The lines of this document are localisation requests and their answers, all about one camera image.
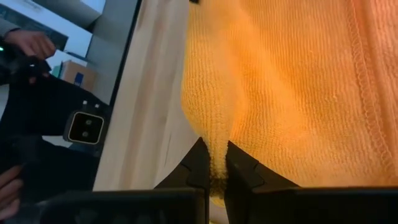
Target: person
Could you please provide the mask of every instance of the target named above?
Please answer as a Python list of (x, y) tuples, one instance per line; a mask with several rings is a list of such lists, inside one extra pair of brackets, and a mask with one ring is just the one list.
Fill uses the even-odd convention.
[[(4, 19), (0, 19), (0, 37), (42, 60), (56, 51), (44, 33), (20, 29)], [(59, 136), (71, 112), (80, 109), (84, 100), (107, 106), (92, 93), (47, 73), (2, 88), (6, 88), (2, 94), (7, 94), (7, 103), (0, 111), (0, 140), (30, 134)], [(66, 190), (91, 190), (98, 158), (44, 140), (37, 153), (40, 165), (13, 167), (0, 175), (0, 220), (15, 215), (24, 200), (38, 202)]]

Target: wooden surface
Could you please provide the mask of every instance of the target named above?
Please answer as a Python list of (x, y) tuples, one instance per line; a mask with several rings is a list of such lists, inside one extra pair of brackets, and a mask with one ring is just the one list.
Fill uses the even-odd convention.
[(180, 106), (188, 0), (143, 0), (94, 190), (151, 189), (198, 136)]

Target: microfiber towel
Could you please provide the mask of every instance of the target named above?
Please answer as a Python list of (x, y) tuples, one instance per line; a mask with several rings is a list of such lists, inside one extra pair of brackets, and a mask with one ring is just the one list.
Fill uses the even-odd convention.
[(182, 108), (211, 157), (231, 141), (303, 187), (397, 185), (398, 1), (190, 5)]

